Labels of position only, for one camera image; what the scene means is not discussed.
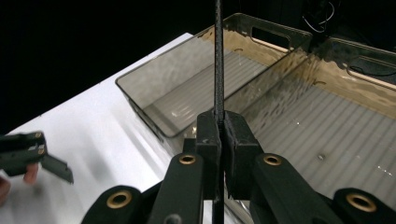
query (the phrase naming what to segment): finger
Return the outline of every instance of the finger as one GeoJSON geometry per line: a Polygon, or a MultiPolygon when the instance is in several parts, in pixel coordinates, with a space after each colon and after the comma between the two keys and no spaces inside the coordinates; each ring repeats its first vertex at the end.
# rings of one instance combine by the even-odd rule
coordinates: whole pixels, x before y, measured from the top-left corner
{"type": "Polygon", "coordinates": [[[10,189],[11,184],[0,176],[0,205],[6,201],[10,189]]]}
{"type": "Polygon", "coordinates": [[[27,184],[34,184],[35,180],[37,179],[37,172],[38,172],[38,164],[28,164],[26,166],[26,174],[23,177],[23,180],[27,184]]]}

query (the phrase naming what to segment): white table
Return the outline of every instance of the white table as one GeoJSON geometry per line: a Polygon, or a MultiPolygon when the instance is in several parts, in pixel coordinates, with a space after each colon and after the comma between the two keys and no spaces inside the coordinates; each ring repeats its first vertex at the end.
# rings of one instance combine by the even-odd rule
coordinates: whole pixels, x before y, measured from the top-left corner
{"type": "MultiPolygon", "coordinates": [[[[12,187],[0,207],[0,223],[80,223],[105,190],[126,185],[144,191],[160,182],[171,155],[129,106],[115,80],[189,37],[180,36],[12,131],[43,131],[49,154],[68,163],[75,184],[69,185],[43,169],[33,186],[25,185],[22,176],[10,178],[12,187]]],[[[205,223],[210,220],[208,207],[205,223]]]]}

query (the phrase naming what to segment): white tabletop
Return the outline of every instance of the white tabletop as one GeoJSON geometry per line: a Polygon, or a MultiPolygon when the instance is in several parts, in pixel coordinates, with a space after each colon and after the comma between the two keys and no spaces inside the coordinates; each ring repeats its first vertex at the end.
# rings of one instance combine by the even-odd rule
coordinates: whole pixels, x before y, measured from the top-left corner
{"type": "Polygon", "coordinates": [[[49,154],[68,163],[75,184],[43,169],[33,186],[25,185],[22,176],[9,178],[12,187],[0,207],[0,223],[80,223],[105,190],[126,185],[144,191],[161,181],[171,155],[129,106],[115,80],[189,37],[180,36],[12,131],[43,131],[49,154]]]}

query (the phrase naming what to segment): black background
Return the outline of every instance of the black background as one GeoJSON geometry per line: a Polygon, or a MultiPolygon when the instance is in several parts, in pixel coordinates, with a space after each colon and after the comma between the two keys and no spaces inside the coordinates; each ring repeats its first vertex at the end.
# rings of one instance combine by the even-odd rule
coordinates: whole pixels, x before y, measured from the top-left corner
{"type": "MultiPolygon", "coordinates": [[[[235,12],[256,16],[258,1],[264,0],[223,1],[224,17],[235,12]]],[[[0,3],[0,133],[87,90],[174,38],[199,33],[215,20],[215,1],[81,2],[0,3]]],[[[343,10],[352,18],[349,21],[369,29],[363,32],[394,39],[396,26],[389,18],[394,15],[388,13],[393,9],[384,5],[387,13],[380,7],[373,15],[371,2],[361,2],[367,3],[366,9],[357,10],[351,1],[346,4],[343,10]],[[364,25],[365,20],[372,28],[364,25]]]]}

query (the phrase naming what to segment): hand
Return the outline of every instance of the hand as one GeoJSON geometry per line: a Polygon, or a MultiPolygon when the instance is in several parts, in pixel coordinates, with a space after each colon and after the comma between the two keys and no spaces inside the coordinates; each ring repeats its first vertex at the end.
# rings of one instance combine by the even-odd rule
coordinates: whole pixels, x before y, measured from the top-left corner
{"type": "MultiPolygon", "coordinates": [[[[33,185],[37,178],[38,164],[29,164],[26,166],[26,174],[23,180],[26,184],[33,185]]],[[[9,190],[11,189],[11,184],[9,181],[0,176],[0,205],[2,205],[8,196],[9,190]]]]}

